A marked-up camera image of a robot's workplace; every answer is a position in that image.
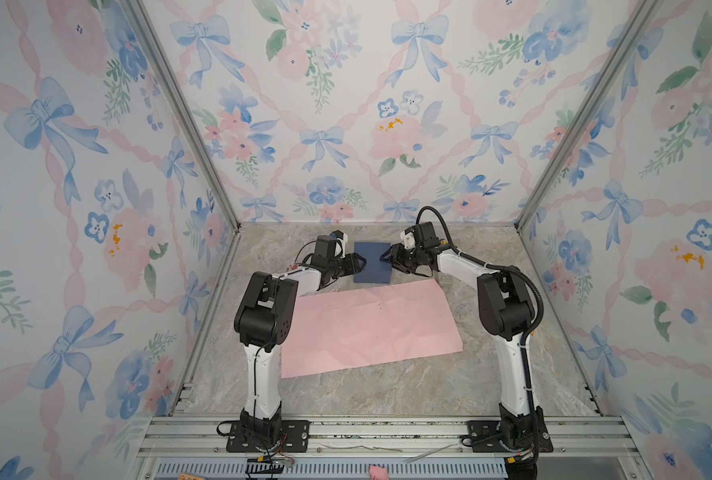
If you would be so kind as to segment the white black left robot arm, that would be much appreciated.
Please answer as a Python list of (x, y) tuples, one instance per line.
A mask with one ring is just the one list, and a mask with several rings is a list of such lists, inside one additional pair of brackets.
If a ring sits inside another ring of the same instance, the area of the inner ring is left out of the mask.
[(248, 394), (227, 434), (227, 451), (276, 452), (285, 438), (291, 439), (294, 451), (307, 449), (307, 441), (301, 438), (307, 423), (282, 420), (281, 345), (291, 331), (299, 297), (353, 276), (366, 265), (362, 256), (348, 253), (300, 264), (281, 274), (252, 274), (234, 319), (246, 355)]

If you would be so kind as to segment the aluminium corner post left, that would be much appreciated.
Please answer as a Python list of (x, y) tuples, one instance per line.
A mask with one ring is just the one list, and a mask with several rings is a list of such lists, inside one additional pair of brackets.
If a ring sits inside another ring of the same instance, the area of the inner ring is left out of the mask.
[(196, 122), (190, 112), (188, 103), (178, 84), (175, 72), (162, 47), (160, 39), (153, 27), (145, 5), (138, 0), (122, 0), (121, 7), (129, 16), (131, 26), (139, 37), (142, 49), (152, 63), (152, 69), (159, 78), (163, 93), (173, 110), (175, 119), (179, 122), (183, 135), (192, 148), (196, 162), (207, 178), (207, 184), (216, 197), (217, 204), (230, 225), (230, 231), (238, 234), (240, 222), (232, 208), (227, 192), (221, 182), (218, 169), (213, 164), (204, 141), (197, 131)]

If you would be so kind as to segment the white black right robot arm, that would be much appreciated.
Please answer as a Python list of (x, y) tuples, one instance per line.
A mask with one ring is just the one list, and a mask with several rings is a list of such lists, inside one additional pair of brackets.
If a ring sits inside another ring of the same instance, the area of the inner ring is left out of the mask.
[(476, 291), (480, 323), (495, 338), (501, 380), (495, 438), (508, 451), (538, 453), (544, 417), (535, 393), (529, 350), (544, 304), (531, 280), (515, 266), (488, 263), (447, 245), (407, 249), (399, 243), (381, 260), (406, 274), (428, 267)]

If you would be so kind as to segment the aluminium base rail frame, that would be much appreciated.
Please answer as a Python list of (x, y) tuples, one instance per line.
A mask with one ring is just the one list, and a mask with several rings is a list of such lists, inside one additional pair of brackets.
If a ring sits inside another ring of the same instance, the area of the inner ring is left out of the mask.
[(652, 473), (619, 417), (549, 417), (554, 451), (534, 465), (520, 465), (513, 453), (475, 453), (463, 445), (465, 417), (310, 418), (305, 453), (228, 453), (229, 424), (217, 416), (182, 415), (151, 422), (128, 478), (153, 479), (160, 461), (171, 458), (244, 458), (261, 463), (298, 458), (499, 458), (506, 479), (650, 479)]

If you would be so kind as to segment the pink object front edge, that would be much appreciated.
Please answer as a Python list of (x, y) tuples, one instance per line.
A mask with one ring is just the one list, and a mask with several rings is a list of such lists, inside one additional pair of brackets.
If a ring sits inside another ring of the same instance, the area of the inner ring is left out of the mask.
[(370, 465), (368, 474), (371, 480), (390, 480), (388, 470), (378, 465)]

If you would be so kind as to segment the aluminium corner post right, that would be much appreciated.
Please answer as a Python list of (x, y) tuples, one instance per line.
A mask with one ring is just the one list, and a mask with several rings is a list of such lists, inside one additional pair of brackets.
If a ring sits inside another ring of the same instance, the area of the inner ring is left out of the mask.
[(565, 139), (556, 147), (554, 155), (548, 161), (546, 169), (536, 183), (535, 189), (528, 196), (525, 207), (517, 217), (514, 225), (519, 233), (536, 216), (540, 202), (549, 190), (554, 178), (559, 174), (564, 162), (579, 143), (581, 136), (585, 132), (586, 125), (601, 108), (611, 85), (622, 73), (624, 64), (646, 33), (648, 25), (652, 22), (652, 17), (659, 9), (660, 4), (661, 2), (656, 0), (637, 1), (634, 4), (632, 13), (620, 32), (616, 46), (611, 49), (606, 57), (596, 81), (578, 107)]

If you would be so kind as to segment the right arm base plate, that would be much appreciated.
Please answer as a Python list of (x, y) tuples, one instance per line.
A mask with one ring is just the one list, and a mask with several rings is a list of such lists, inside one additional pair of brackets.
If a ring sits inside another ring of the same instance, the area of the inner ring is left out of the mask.
[(525, 454), (538, 442), (540, 453), (554, 451), (552, 438), (543, 420), (537, 420), (538, 435), (535, 436), (534, 421), (519, 417), (501, 420), (471, 420), (466, 423), (467, 434), (462, 438), (464, 446), (475, 453)]

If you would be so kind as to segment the aluminium corner post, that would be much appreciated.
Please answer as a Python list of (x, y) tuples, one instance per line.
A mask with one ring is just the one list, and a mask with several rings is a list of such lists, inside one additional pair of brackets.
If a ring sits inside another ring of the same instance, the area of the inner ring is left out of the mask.
[(601, 108), (611, 85), (622, 73), (624, 64), (646, 33), (648, 25), (652, 22), (652, 17), (659, 9), (660, 4), (661, 2), (656, 0), (637, 1), (634, 4), (632, 13), (620, 32), (616, 46), (611, 49), (606, 57), (596, 81), (578, 107), (565, 139), (556, 147), (554, 155), (548, 161), (546, 169), (536, 183), (535, 189), (528, 196), (525, 207), (517, 217), (514, 225), (519, 233), (536, 216), (540, 202), (549, 190), (554, 178), (559, 174), (564, 162), (579, 143), (581, 136), (585, 132), (586, 125)]
[(159, 78), (163, 93), (173, 110), (175, 119), (179, 122), (183, 135), (192, 148), (196, 162), (207, 178), (207, 184), (216, 197), (217, 204), (230, 225), (230, 231), (238, 234), (240, 222), (232, 208), (227, 192), (221, 182), (218, 169), (213, 164), (204, 141), (197, 131), (196, 122), (190, 112), (188, 103), (178, 84), (175, 72), (162, 47), (160, 39), (153, 27), (145, 5), (138, 0), (122, 0), (121, 7), (129, 16), (131, 26), (139, 37), (142, 49), (152, 63), (152, 69)]

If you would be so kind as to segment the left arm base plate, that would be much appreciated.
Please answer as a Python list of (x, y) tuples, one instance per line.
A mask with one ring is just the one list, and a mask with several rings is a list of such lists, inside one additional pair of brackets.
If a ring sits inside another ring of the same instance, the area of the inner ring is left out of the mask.
[(225, 450), (228, 453), (279, 454), (305, 453), (309, 444), (310, 422), (307, 420), (282, 420), (278, 434), (271, 438), (251, 433), (239, 422), (233, 422), (226, 434)]

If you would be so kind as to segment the pink purple wrapping paper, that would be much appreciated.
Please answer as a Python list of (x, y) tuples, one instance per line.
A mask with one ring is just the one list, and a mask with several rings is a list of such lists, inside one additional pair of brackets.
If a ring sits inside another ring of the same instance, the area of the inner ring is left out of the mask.
[(325, 293), (296, 302), (281, 346), (284, 379), (458, 353), (463, 342), (431, 279)]

